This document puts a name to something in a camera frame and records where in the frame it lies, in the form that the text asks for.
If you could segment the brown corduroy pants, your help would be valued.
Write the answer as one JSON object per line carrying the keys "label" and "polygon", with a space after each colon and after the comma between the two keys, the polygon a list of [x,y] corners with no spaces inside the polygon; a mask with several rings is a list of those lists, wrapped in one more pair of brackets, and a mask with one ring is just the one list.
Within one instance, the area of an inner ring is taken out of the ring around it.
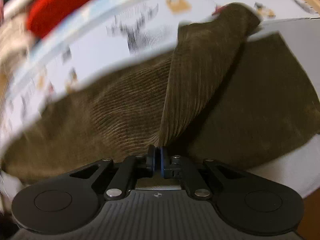
{"label": "brown corduroy pants", "polygon": [[49,103],[2,170],[30,184],[149,145],[248,169],[303,146],[319,132],[317,93],[279,34],[247,39],[259,23],[231,3],[180,26],[175,49]]}

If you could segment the grey blanket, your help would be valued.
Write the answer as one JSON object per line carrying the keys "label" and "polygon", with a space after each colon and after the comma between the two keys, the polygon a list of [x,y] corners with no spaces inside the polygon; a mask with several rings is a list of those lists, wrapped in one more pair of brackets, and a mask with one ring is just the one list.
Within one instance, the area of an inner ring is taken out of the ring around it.
{"label": "grey blanket", "polygon": [[[249,38],[256,40],[272,33],[281,34],[319,94],[319,18],[264,22]],[[319,135],[301,148],[252,168],[250,172],[307,197],[319,188]]]}

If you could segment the beige garment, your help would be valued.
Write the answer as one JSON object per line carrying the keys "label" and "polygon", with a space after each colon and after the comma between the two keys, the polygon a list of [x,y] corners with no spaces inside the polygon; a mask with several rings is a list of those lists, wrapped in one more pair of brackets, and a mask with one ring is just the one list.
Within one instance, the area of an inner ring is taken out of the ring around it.
{"label": "beige garment", "polygon": [[1,72],[9,73],[27,57],[37,38],[27,29],[23,12],[1,25]]}

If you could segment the printed light blue bedsheet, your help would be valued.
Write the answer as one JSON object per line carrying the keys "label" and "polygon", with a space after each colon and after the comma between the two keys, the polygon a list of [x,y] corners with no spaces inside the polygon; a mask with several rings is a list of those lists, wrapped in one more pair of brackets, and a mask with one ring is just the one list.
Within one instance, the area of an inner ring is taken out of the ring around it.
{"label": "printed light blue bedsheet", "polygon": [[204,22],[239,2],[263,6],[262,34],[278,31],[319,87],[319,14],[303,0],[91,0],[33,49],[13,73],[1,116],[1,145],[44,105],[104,73],[169,50],[181,23]]}

